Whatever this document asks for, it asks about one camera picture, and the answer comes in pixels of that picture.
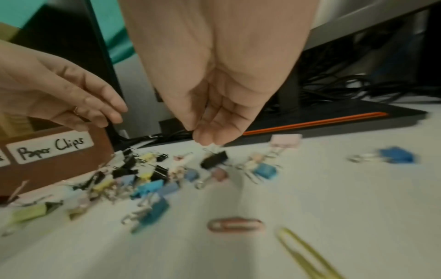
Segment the table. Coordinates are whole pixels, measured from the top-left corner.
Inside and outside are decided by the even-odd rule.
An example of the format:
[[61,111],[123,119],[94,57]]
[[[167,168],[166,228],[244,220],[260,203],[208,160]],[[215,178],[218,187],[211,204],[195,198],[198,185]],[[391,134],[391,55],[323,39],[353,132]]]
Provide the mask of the table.
[[[20,248],[8,255],[1,239],[1,277],[306,279],[274,236],[286,226],[346,278],[438,278],[441,107],[403,106],[430,111],[430,118],[414,127],[305,139],[278,159],[284,167],[280,175],[260,185],[246,178],[200,191],[186,185],[170,198],[160,222],[138,235],[120,223],[136,208],[130,200],[103,202],[74,222],[55,211],[31,223],[21,238],[9,239],[10,246]],[[395,145],[418,154],[420,163],[346,160]],[[184,154],[200,147],[183,142],[151,150]],[[267,144],[226,148],[234,162],[265,150]],[[67,193],[60,186],[41,191]],[[5,214],[0,211],[0,221]],[[206,229],[212,218],[237,215],[262,220],[265,232],[217,235]]]

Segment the green cloth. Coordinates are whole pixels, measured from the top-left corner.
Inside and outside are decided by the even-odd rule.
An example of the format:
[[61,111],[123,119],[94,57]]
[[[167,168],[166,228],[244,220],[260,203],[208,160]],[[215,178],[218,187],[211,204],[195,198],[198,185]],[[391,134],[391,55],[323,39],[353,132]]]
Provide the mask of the green cloth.
[[[132,56],[135,49],[125,29],[117,0],[90,1],[112,63]],[[21,28],[45,3],[46,0],[3,0],[0,3],[0,22]]]

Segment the paper clip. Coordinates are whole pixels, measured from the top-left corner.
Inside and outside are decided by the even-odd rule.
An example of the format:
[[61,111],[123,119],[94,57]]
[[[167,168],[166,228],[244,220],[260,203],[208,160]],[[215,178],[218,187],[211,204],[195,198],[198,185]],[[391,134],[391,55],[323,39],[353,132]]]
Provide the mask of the paper clip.
[[[323,265],[326,272],[322,273],[318,271],[305,257],[303,257],[298,251],[291,248],[283,235],[286,234],[297,243],[302,245],[302,247],[307,250],[320,264]],[[285,247],[285,249],[291,254],[294,260],[303,268],[303,270],[309,275],[311,279],[343,279],[341,276],[319,253],[317,253],[314,248],[309,244],[304,242],[298,235],[293,231],[282,228],[277,232],[277,238],[279,242]]]
[[213,233],[247,233],[263,230],[265,225],[258,219],[230,217],[213,219],[207,223],[207,228]]

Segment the hand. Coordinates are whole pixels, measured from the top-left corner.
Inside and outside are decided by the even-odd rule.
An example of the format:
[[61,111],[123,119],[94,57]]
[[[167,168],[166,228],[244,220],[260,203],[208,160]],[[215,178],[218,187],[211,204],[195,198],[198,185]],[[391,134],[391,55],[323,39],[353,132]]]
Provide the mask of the hand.
[[66,59],[0,40],[0,111],[47,119],[77,131],[121,123],[127,106],[96,75]]
[[241,136],[303,50],[317,0],[121,0],[162,99],[202,145]]

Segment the label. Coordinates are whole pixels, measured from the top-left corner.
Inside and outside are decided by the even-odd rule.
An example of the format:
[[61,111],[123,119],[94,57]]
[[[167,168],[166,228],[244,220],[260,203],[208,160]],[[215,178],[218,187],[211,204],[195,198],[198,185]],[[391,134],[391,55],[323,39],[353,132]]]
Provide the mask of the label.
[[10,164],[11,162],[9,161],[8,157],[6,157],[6,154],[0,149],[0,168]]
[[69,131],[7,144],[17,163],[23,165],[86,149],[94,145],[88,132]]

